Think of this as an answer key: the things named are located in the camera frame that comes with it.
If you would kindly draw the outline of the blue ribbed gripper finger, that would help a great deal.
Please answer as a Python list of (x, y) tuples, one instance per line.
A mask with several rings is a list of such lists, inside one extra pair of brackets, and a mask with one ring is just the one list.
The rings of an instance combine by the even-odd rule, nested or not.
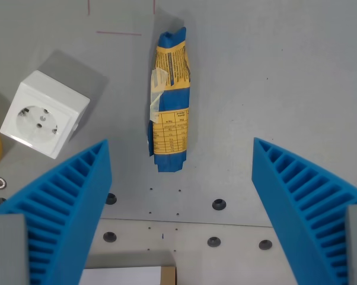
[(348, 284), (345, 217), (357, 188), (261, 138), (251, 180), (298, 284)]
[(25, 218), (30, 284), (78, 284), (112, 184), (103, 140), (65, 160), (0, 205)]

